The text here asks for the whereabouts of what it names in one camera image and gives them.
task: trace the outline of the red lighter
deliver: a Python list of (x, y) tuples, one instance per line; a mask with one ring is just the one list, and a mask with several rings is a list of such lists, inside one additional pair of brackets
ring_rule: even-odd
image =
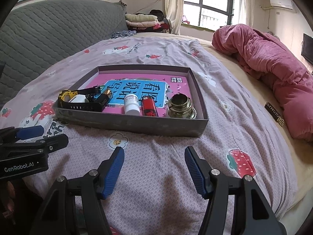
[(158, 117), (157, 109), (152, 96), (144, 96), (142, 98), (143, 113), (145, 116)]

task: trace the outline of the strawberry print bed sheet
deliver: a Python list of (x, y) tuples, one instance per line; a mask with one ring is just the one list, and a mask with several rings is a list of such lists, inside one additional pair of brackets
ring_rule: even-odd
[[(190, 67), (201, 88), (209, 122), (200, 138), (115, 132), (64, 124), (51, 108), (59, 92), (96, 66), (165, 64)], [(103, 204), (120, 234), (198, 234), (208, 202), (197, 194), (184, 161), (193, 146), (213, 168), (252, 175), (275, 215), (287, 211), (297, 190), (295, 170), (274, 120), (239, 81), (195, 40), (125, 37), (101, 41), (70, 56), (26, 85), (0, 113), (0, 128), (42, 125), (43, 137), (65, 133), (67, 148), (50, 154), (49, 170), (24, 178), (44, 197), (54, 180), (80, 177), (109, 158), (116, 146), (125, 162)], [(233, 200), (224, 234), (230, 234)]]

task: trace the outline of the television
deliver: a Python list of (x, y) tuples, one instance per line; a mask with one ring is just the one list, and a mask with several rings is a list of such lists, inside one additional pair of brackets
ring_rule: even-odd
[(303, 34), (301, 55), (313, 65), (313, 38), (307, 34)]

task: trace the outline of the curtain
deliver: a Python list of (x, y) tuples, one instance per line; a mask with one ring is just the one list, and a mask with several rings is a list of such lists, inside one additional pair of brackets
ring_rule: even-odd
[(165, 14), (173, 34), (180, 34), (179, 27), (182, 23), (183, 7), (184, 0), (165, 0)]
[(255, 0), (235, 0), (233, 24), (253, 27)]

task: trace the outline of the gray quilted headboard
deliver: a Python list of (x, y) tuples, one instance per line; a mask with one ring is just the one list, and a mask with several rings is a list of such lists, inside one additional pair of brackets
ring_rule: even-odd
[(127, 30), (126, 5), (47, 0), (13, 10), (0, 29), (0, 109), (51, 65)]

